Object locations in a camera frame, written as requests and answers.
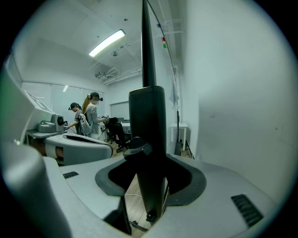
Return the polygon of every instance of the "floor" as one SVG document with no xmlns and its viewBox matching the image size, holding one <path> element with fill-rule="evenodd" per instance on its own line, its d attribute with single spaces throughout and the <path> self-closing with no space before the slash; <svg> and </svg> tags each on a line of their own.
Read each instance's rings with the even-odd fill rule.
<svg viewBox="0 0 298 238">
<path fill-rule="evenodd" d="M 122 155 L 126 151 L 126 149 L 123 148 L 117 153 L 116 150 L 118 149 L 118 145 L 115 142 L 112 143 L 111 145 L 114 149 L 114 153 L 112 157 Z M 189 149 L 186 149 L 186 148 L 185 148 L 185 151 L 182 152 L 182 156 L 190 159 L 192 158 Z M 131 222 L 136 221 L 139 224 L 139 226 L 142 226 L 147 229 L 151 228 L 150 222 L 146 221 L 147 213 L 145 211 L 145 207 L 141 197 L 141 191 L 140 191 L 140 187 L 139 187 L 138 179 L 136 175 L 132 180 L 128 190 L 125 193 L 125 204 L 126 204 L 126 210 L 129 217 L 129 221 Z M 131 230 L 132 230 L 132 237 L 134 238 L 140 238 L 142 235 L 145 234 L 145 232 L 138 230 L 134 227 L 131 227 Z"/>
</svg>

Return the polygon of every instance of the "woman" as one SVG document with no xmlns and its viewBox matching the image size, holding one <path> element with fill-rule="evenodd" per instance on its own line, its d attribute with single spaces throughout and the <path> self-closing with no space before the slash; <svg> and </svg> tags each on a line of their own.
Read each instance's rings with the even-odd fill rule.
<svg viewBox="0 0 298 238">
<path fill-rule="evenodd" d="M 93 92 L 87 95 L 83 103 L 83 114 L 85 115 L 88 124 L 92 127 L 90 137 L 93 139 L 100 138 L 98 123 L 108 122 L 107 118 L 97 117 L 97 109 L 95 105 L 98 103 L 99 99 L 99 94 L 97 92 Z"/>
<path fill-rule="evenodd" d="M 75 112 L 75 116 L 74 116 L 74 122 L 68 125 L 67 128 L 69 129 L 75 126 L 76 133 L 78 135 L 81 135 L 78 117 L 81 113 L 83 113 L 82 108 L 79 104 L 77 104 L 76 102 L 73 102 L 72 104 L 70 104 L 69 110 L 72 110 L 73 112 Z"/>
</svg>

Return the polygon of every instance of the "black vent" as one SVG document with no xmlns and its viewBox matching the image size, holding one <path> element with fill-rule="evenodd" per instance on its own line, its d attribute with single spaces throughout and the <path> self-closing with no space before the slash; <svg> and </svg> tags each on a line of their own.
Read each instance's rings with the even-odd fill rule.
<svg viewBox="0 0 298 238">
<path fill-rule="evenodd" d="M 71 178 L 71 177 L 73 177 L 75 175 L 79 175 L 79 174 L 77 172 L 75 172 L 75 171 L 72 171 L 72 172 L 64 173 L 63 174 L 63 176 L 64 176 L 65 179 Z"/>
<path fill-rule="evenodd" d="M 252 227 L 263 218 L 260 211 L 244 194 L 233 196 L 231 199 L 249 227 Z"/>
</svg>

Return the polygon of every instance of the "fluorescent light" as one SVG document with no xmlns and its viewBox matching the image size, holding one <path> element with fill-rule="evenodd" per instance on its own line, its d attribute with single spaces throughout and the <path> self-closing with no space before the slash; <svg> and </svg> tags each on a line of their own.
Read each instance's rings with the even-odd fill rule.
<svg viewBox="0 0 298 238">
<path fill-rule="evenodd" d="M 64 89 L 63 89 L 63 91 L 62 92 L 64 92 L 65 93 L 65 91 L 68 89 L 68 85 L 65 85 L 65 87 L 64 87 Z"/>
<path fill-rule="evenodd" d="M 96 56 L 100 51 L 102 51 L 105 47 L 112 44 L 116 40 L 120 39 L 121 37 L 125 36 L 125 33 L 123 30 L 119 30 L 116 33 L 112 34 L 108 38 L 106 38 L 102 43 L 100 43 L 97 47 L 92 50 L 89 55 L 94 57 Z"/>
</svg>

